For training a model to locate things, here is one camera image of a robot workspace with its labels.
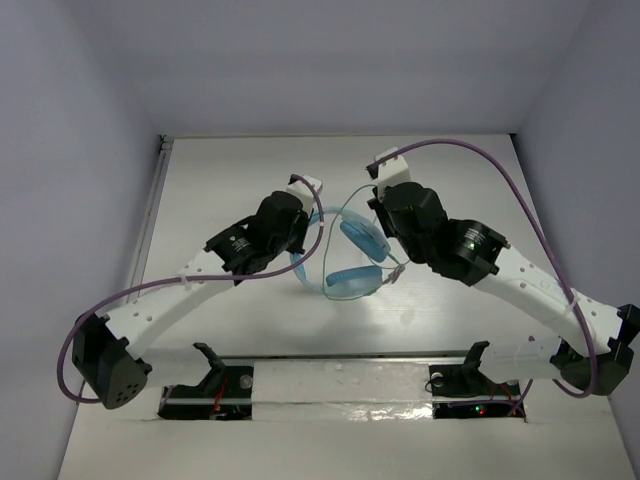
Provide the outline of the light blue headphones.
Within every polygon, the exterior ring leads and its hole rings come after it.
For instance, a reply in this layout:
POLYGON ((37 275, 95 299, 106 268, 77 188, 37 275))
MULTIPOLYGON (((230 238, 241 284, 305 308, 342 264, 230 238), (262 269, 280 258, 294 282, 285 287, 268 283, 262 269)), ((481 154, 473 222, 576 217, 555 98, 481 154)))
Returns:
POLYGON ((294 275, 302 285, 334 301, 355 300, 376 293, 397 281, 405 264, 391 251, 382 230, 359 213, 337 206, 324 211, 327 241, 337 239, 335 246, 325 244, 320 258, 307 272, 292 254, 294 275))

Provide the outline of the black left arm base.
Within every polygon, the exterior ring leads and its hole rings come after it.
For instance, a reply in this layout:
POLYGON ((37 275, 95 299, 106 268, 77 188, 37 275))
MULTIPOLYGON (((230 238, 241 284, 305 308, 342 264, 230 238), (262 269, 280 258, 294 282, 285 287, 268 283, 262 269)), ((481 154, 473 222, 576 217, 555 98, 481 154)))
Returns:
POLYGON ((207 359, 209 370, 195 385, 163 388, 157 415, 175 421, 242 421, 252 419, 252 365, 227 365, 206 343, 193 347, 207 359))

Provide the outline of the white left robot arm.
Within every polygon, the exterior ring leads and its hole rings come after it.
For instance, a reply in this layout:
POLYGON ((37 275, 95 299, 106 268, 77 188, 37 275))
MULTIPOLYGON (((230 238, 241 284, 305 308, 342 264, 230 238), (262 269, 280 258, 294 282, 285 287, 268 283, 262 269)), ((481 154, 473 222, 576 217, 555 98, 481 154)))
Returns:
POLYGON ((273 277, 283 252, 302 254, 315 199, 288 187, 264 198, 250 215, 214 237, 175 276, 138 286, 139 297, 109 312, 81 315, 67 339, 75 368, 94 402, 113 410, 146 386, 145 352, 171 326, 207 300, 246 280, 273 277))

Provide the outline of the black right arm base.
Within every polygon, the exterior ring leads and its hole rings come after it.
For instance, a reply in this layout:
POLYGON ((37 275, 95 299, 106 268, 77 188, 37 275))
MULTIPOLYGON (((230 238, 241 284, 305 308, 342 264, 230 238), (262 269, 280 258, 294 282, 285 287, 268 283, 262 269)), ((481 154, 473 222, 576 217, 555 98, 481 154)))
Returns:
POLYGON ((526 419, 518 382, 495 383, 479 371, 481 355, 488 341, 476 342, 464 360, 456 364, 429 367, 425 391, 433 397, 433 416, 444 419, 516 418, 526 419))

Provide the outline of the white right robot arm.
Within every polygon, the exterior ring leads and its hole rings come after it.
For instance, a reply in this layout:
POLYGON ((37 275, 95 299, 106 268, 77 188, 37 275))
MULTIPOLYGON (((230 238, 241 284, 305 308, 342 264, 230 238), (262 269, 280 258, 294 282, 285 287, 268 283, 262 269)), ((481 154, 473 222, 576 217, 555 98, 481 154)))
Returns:
POLYGON ((437 193, 416 182, 376 186, 368 205, 412 263, 499 298, 553 333, 519 345, 474 343, 462 363, 440 370, 436 394, 473 398, 512 380, 550 379, 608 396, 628 375, 630 343, 639 333, 634 305, 613 307, 579 293, 566 297, 555 277, 504 236, 478 221, 449 217, 437 193))

